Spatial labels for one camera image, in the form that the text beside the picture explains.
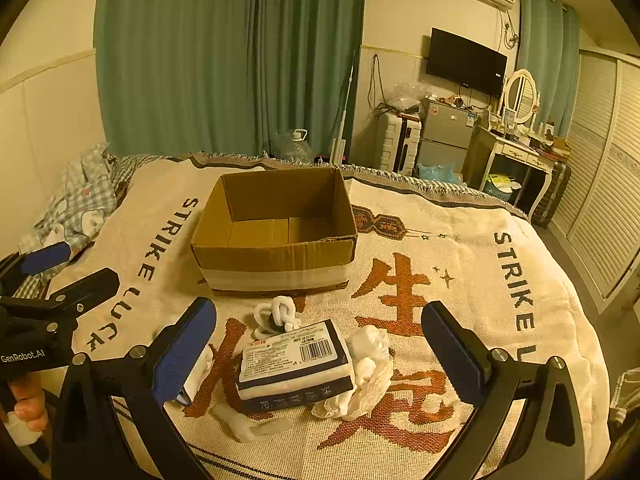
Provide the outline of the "person's left hand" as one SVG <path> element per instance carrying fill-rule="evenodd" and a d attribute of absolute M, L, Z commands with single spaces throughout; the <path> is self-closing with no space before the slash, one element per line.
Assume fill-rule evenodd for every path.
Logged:
<path fill-rule="evenodd" d="M 49 422 L 46 394 L 42 388 L 40 372 L 15 377 L 6 383 L 15 400 L 13 411 L 29 430 L 44 431 Z"/>

